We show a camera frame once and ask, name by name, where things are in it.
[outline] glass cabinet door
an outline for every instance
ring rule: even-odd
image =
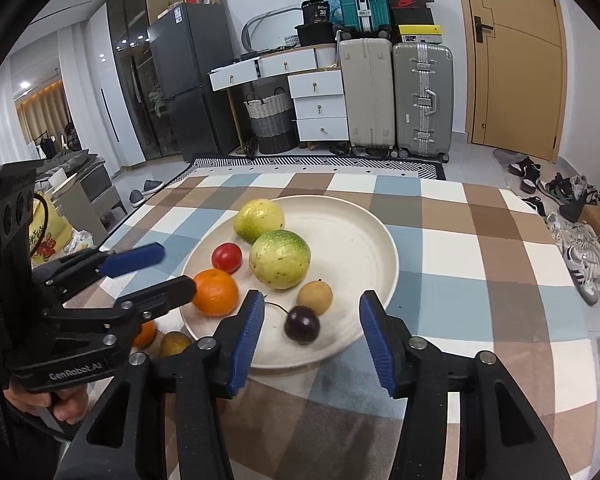
[[[144,156],[180,153],[149,46],[146,0],[108,0],[107,15],[120,84]]]

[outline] tray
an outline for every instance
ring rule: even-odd
[[[386,308],[398,281],[398,251],[387,228],[369,211],[351,202],[328,196],[289,196],[275,199],[285,213],[285,228],[309,244],[311,265],[305,279],[289,290],[272,290],[251,274],[251,246],[234,232],[233,218],[200,240],[184,266],[183,274],[195,276],[211,268],[211,254],[218,245],[234,242],[242,249],[242,267],[234,274],[240,302],[252,288],[266,301],[293,308],[298,290],[307,282],[322,279],[333,290],[333,304],[320,316],[320,335],[309,345],[286,337],[286,315],[266,305],[265,320],[253,357],[253,368],[292,368],[315,363],[344,350],[362,335],[358,315],[360,295],[373,289]],[[212,335],[221,317],[206,317],[192,304],[180,308],[189,332],[200,338]]]

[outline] orange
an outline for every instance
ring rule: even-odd
[[[131,346],[134,348],[146,348],[155,337],[155,321],[143,323],[140,327],[140,333],[136,336]]]
[[[203,270],[193,281],[196,295],[192,303],[207,316],[224,316],[238,305],[238,285],[224,270]]]

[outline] floor mat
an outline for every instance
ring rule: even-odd
[[[262,166],[262,165],[301,165],[308,166],[342,166],[348,168],[380,168],[384,170],[413,171],[419,178],[429,180],[446,180],[445,170],[440,162],[428,160],[374,160],[362,156],[329,156],[329,155],[280,155],[257,156],[249,160],[244,156],[199,156],[193,160],[191,167],[181,174],[177,180],[189,175],[196,168],[218,168],[223,166]]]
[[[512,190],[513,193],[518,195],[520,198],[539,196],[542,199],[542,204],[544,205],[544,210],[547,214],[551,212],[557,213],[560,204],[538,190],[533,194],[522,191],[520,189],[520,182],[522,179],[512,173],[509,173],[507,166],[514,162],[518,162],[525,157],[526,155],[524,153],[510,152],[509,150],[503,150],[502,148],[495,148],[493,150],[493,158],[500,165],[502,174],[504,176],[504,181],[507,183],[507,186],[509,186],[509,189]],[[537,158],[535,156],[532,156],[531,159],[536,164],[540,164],[540,179],[542,181],[549,182],[555,178],[555,174],[558,173],[558,168],[554,163],[544,160],[543,158]]]

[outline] gray suitcase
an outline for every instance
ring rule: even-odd
[[[391,42],[341,41],[340,64],[352,146],[395,146]]]
[[[399,43],[394,46],[394,76],[398,146],[448,162],[454,115],[451,51],[439,44]]]

